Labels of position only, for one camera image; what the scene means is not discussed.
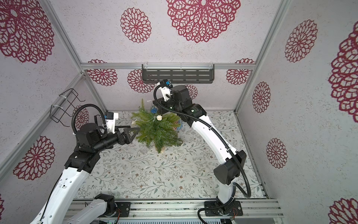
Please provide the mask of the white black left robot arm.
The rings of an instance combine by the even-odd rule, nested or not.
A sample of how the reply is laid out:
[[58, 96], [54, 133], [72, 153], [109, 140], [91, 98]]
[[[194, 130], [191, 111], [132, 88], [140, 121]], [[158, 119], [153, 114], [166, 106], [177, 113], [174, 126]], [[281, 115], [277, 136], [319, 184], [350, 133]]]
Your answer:
[[89, 177], [100, 153], [113, 148], [116, 144], [131, 144], [140, 128], [124, 126], [123, 132], [108, 132], [106, 126], [96, 123], [75, 129], [76, 147], [65, 163], [65, 168], [54, 185], [47, 202], [32, 221], [33, 224], [61, 224], [81, 185]]

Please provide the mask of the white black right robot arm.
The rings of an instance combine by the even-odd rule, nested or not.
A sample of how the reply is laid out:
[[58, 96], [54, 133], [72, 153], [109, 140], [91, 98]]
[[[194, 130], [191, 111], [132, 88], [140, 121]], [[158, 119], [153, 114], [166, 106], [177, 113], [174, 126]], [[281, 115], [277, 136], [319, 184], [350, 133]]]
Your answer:
[[153, 97], [160, 113], [171, 112], [178, 115], [213, 151], [219, 162], [219, 166], [213, 171], [219, 182], [218, 200], [222, 204], [230, 203], [237, 189], [244, 197], [251, 198], [249, 180], [243, 169], [246, 153], [243, 150], [236, 150], [225, 140], [203, 107], [192, 102], [187, 87], [172, 86], [169, 81], [161, 81], [157, 83]]

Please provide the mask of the small green christmas tree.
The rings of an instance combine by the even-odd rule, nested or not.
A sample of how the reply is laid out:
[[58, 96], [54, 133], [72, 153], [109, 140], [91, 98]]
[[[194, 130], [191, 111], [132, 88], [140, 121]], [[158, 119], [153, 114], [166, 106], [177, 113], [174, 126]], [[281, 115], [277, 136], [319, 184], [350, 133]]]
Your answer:
[[145, 108], [142, 100], [138, 112], [133, 112], [133, 124], [140, 129], [136, 139], [148, 148], [155, 148], [161, 153], [167, 147], [179, 147], [183, 140], [179, 137], [176, 128], [180, 118], [174, 113], [152, 113]]

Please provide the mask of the grey metal wall shelf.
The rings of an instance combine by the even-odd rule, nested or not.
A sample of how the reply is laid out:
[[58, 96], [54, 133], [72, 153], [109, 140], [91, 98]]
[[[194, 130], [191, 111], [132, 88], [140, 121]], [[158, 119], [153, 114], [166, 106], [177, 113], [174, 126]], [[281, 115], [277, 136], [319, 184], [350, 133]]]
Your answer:
[[211, 84], [214, 81], [215, 66], [150, 66], [142, 65], [142, 80], [145, 84], [169, 81], [172, 84]]

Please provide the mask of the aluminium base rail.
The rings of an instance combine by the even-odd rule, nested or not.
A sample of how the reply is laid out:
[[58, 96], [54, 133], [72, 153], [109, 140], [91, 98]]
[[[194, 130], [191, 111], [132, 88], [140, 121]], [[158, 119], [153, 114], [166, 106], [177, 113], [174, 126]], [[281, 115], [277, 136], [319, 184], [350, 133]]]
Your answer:
[[123, 199], [116, 200], [120, 214], [112, 216], [124, 220], [144, 219], [268, 219], [281, 223], [284, 218], [276, 199], [236, 199], [219, 209], [216, 199]]

